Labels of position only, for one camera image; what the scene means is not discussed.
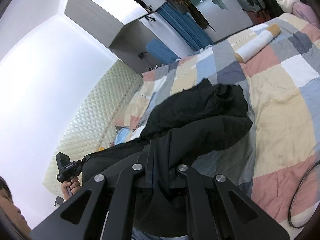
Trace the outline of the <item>person's left hand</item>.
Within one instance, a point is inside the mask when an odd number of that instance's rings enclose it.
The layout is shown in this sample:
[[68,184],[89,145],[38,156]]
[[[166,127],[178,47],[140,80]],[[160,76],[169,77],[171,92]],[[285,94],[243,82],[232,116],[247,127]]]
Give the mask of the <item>person's left hand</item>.
[[81,185],[78,177],[73,177],[71,181],[64,181],[61,184],[61,191],[64,200],[69,200],[69,198],[81,189]]

